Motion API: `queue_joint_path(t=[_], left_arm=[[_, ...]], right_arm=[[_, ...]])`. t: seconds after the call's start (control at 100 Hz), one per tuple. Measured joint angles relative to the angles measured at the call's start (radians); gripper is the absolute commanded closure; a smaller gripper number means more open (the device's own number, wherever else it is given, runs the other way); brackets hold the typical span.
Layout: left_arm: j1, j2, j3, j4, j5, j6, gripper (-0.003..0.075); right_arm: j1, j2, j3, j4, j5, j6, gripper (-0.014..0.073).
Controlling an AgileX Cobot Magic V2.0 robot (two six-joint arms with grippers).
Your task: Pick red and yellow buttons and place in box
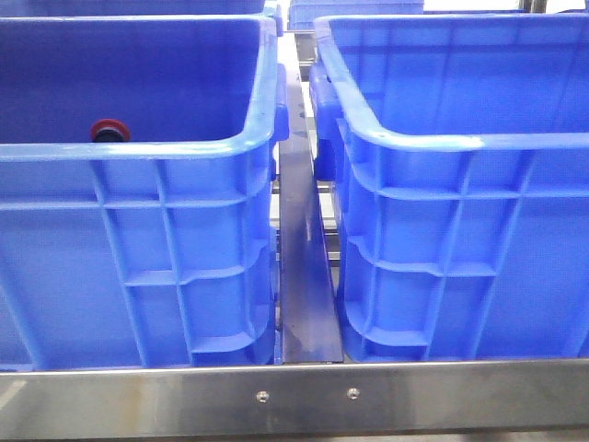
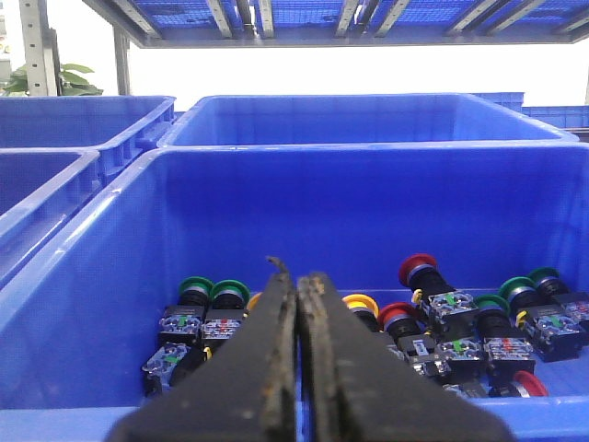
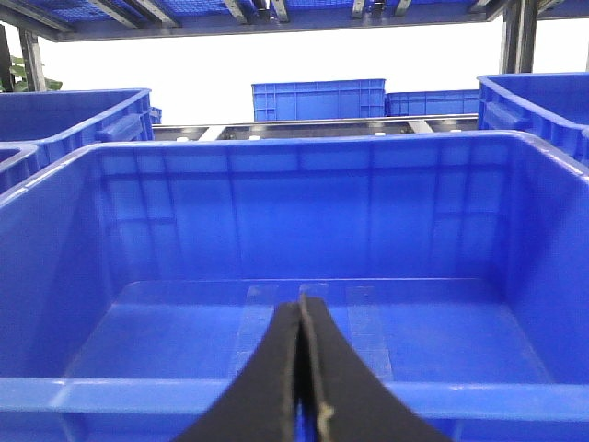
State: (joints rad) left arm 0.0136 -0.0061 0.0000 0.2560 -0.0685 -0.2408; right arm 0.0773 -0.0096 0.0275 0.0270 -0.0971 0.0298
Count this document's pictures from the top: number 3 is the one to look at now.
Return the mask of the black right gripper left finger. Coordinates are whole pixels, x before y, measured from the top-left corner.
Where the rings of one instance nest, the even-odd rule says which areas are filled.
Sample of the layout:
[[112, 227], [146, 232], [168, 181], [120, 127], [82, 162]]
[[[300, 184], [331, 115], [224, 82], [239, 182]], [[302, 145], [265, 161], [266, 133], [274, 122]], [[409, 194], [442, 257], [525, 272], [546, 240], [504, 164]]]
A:
[[232, 384], [177, 441], [293, 441], [299, 305], [275, 310], [260, 344]]

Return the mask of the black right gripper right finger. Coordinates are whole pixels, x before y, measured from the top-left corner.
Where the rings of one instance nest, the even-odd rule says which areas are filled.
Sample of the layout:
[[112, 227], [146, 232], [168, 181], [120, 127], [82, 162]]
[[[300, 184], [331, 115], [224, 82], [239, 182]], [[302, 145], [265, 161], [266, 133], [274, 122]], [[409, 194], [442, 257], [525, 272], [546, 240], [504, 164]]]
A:
[[447, 441], [373, 374], [326, 303], [300, 296], [308, 360], [306, 418], [315, 441]]

